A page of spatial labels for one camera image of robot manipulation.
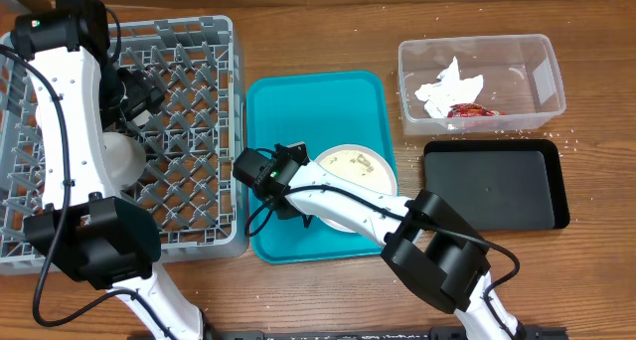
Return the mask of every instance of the wooden table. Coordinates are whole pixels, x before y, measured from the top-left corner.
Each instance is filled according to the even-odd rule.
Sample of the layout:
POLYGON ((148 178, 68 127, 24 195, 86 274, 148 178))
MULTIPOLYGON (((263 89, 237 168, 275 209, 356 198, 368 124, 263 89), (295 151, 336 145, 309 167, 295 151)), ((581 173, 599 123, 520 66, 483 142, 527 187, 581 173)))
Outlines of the wooden table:
MULTIPOLYGON (((304 73, 362 69, 376 74, 385 86, 398 181, 408 196, 422 187, 414 160, 430 137, 402 133, 399 43, 547 35, 562 73, 567 111, 524 135, 550 138, 544 135, 551 133, 562 152, 571 224, 564 231, 486 234, 522 263, 519 276, 498 293, 524 323, 566 326, 571 339, 636 337, 634 1, 135 10, 122 11, 119 18, 207 14, 227 14, 235 22, 248 85, 263 77, 304 73)), ((2 23, 2 31, 12 26, 8 17, 2 23)), ((510 269, 502 256, 489 259, 495 276, 510 269)), ((378 257, 273 266, 249 250, 237 258, 166 267, 185 296, 205 309, 220 330, 414 330, 458 324, 411 295, 378 257)), ((108 301, 69 325, 43 329, 31 316, 35 283, 35 276, 0 277, 0 337, 123 339, 145 331, 118 301, 108 301)), ((88 284, 51 274, 43 313, 60 318, 97 296, 88 284)))

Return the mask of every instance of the black base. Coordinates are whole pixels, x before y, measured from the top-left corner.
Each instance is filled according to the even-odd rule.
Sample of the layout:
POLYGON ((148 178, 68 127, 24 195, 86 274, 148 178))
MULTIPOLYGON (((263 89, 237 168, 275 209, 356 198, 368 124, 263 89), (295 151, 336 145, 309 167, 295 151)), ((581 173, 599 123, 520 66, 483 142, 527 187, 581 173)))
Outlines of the black base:
MULTIPOLYGON (((564 328, 526 326, 526 340, 568 340, 564 328)), ((264 334, 260 331, 222 332, 219 340, 468 340, 462 327, 436 327, 429 331, 362 331, 264 334)), ((151 340, 129 337, 128 340, 151 340)))

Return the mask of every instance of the black tray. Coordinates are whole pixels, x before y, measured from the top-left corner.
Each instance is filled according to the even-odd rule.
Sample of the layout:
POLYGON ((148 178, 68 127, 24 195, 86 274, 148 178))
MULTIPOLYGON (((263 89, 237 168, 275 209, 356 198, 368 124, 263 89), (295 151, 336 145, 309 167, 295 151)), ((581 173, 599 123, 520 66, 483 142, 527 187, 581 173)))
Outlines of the black tray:
POLYGON ((426 189, 477 230, 549 230, 569 224, 557 147, 549 140, 433 141, 426 189))

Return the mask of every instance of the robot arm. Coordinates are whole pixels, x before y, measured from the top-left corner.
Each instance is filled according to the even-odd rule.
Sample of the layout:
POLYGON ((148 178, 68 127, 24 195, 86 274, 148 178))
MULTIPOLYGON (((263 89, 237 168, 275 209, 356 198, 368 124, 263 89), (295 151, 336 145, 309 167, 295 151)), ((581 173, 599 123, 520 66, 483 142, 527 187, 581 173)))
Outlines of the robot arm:
POLYGON ((412 200, 360 187, 310 161, 304 144, 276 145, 271 159, 247 149, 235 162, 234 176, 261 201, 271 203, 279 218, 317 216, 375 242, 404 285, 437 309, 454 313, 469 340, 511 340, 508 329, 513 339, 525 339, 521 323, 506 312, 494 292, 489 294, 490 304, 507 329, 482 297, 491 284, 487 250, 443 234, 435 234, 424 253, 414 245, 426 223, 479 238, 436 195, 422 190, 412 200))
MULTIPOLYGON (((104 142, 103 126, 125 124, 158 106, 164 100, 163 91, 141 71, 115 70, 106 54, 109 36, 101 2, 56 0, 56 5, 57 10, 50 13, 18 17, 11 34, 15 53, 29 61, 60 97, 68 136, 68 144, 63 145, 50 91, 29 73, 38 98, 36 119, 47 157, 45 207, 41 214, 25 220, 27 241, 73 280, 86 280, 95 289, 105 289, 108 295, 121 299, 156 338, 218 338, 203 313, 185 299, 163 267, 153 264, 161 254, 161 244, 150 214, 119 198, 125 186, 121 181, 126 177, 113 176, 119 165, 110 161, 116 159, 113 152, 120 154, 122 147, 134 147, 136 141, 117 134, 114 143, 104 142), (62 162, 63 147, 70 154, 68 166, 62 162), (67 216, 62 220, 67 167, 73 182, 67 216), (86 216, 90 222, 83 224, 86 216), (53 252, 53 239, 59 233, 63 236, 53 252)), ((133 156, 141 159, 143 170, 143 148, 138 145, 135 151, 133 156)), ((39 322, 57 326, 80 314, 39 322)))

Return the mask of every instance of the red wrapper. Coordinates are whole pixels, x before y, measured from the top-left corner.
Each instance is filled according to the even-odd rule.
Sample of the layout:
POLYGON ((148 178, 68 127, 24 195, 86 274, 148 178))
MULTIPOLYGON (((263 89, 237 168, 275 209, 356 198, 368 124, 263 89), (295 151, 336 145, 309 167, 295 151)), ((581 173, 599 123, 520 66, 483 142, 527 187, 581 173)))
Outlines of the red wrapper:
POLYGON ((498 116, 505 115, 503 112, 489 110, 476 103, 455 104, 450 107, 447 117, 473 117, 473 116, 498 116))

